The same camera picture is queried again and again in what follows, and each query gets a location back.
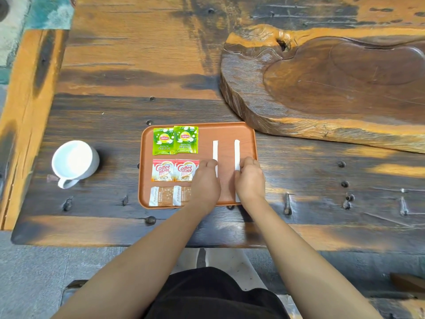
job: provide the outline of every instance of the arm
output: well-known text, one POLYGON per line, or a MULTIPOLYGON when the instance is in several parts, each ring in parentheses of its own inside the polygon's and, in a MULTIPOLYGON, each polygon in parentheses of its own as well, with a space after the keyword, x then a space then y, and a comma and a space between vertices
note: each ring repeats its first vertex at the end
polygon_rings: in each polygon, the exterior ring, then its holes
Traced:
POLYGON ((52 318, 140 318, 196 226, 220 197, 216 164, 215 160, 201 161, 190 202, 106 264, 52 318))
POLYGON ((269 206, 257 160, 241 161, 235 185, 242 205, 258 225, 290 295, 305 319, 382 319, 348 280, 269 206))

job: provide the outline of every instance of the green tea packet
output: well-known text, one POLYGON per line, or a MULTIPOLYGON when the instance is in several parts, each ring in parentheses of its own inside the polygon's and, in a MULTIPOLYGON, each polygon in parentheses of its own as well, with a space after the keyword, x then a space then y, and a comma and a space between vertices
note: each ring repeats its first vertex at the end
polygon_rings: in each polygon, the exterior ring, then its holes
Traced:
POLYGON ((176 154, 174 150, 174 130, 173 128, 153 129, 153 150, 152 155, 176 154))
POLYGON ((174 127, 174 149, 177 153, 198 153, 198 127, 181 126, 174 127))

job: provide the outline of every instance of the white mug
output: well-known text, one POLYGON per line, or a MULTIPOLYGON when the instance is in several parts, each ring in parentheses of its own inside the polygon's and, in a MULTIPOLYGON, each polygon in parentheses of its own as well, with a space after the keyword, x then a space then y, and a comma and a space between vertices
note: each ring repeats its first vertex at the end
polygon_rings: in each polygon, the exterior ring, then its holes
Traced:
POLYGON ((59 177, 58 186, 68 189, 79 180, 90 177, 99 166, 99 154, 84 141, 62 144, 53 155, 52 169, 59 177))

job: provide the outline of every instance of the live edge wood slab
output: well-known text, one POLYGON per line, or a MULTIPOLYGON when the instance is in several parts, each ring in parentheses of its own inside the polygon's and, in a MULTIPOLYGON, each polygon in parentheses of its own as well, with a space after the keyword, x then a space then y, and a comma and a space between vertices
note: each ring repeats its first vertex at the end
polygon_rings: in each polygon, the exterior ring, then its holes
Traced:
POLYGON ((232 32, 220 88, 261 132, 425 153, 425 29, 232 32))
MULTIPOLYGON (((2 116, 2 229, 16 223, 17 244, 132 244, 175 212, 145 210, 137 202, 140 136, 147 125, 240 121, 218 87, 223 44, 232 31, 269 24, 298 36, 307 31, 320 37, 330 29, 344 37, 385 25, 405 34, 425 23, 424 3, 77 0, 56 91, 56 79, 49 77, 42 91, 29 93, 40 79, 12 73, 12 83, 22 83, 9 87, 9 94, 15 91, 7 116, 21 127, 6 128, 2 116), (93 177, 60 190, 50 160, 57 147, 76 138, 92 144, 102 164, 93 177)), ((37 34, 24 38, 28 33, 37 34)), ((65 47, 59 37, 66 31, 48 33, 65 47)), ((18 52, 23 64, 15 63, 14 71, 25 67, 26 58, 49 62, 39 56, 38 42, 25 45, 18 52)), ((62 52, 53 54, 49 69, 57 72, 62 52)), ((425 253, 422 154, 260 132, 256 140, 268 201, 311 246, 425 253)), ((246 212, 221 207, 201 222, 189 246, 264 247, 264 241, 246 212)))

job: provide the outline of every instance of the orange serving tray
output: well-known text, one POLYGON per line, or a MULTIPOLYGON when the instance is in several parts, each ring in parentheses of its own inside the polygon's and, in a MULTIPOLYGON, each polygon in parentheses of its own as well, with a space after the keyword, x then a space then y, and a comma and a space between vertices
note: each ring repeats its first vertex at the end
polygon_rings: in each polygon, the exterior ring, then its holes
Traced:
POLYGON ((245 122, 203 123, 191 124, 199 127, 198 153, 176 155, 152 155, 153 129, 171 128, 173 125, 153 125, 141 134, 140 171, 139 171, 139 202, 148 209, 179 208, 177 206, 149 206, 152 187, 190 186, 191 182, 153 182, 153 159, 189 159, 204 160, 213 158, 213 141, 218 140, 218 177, 221 183, 221 195, 217 206, 237 205, 235 200, 235 140, 241 141, 241 158, 257 157, 255 132, 245 122))

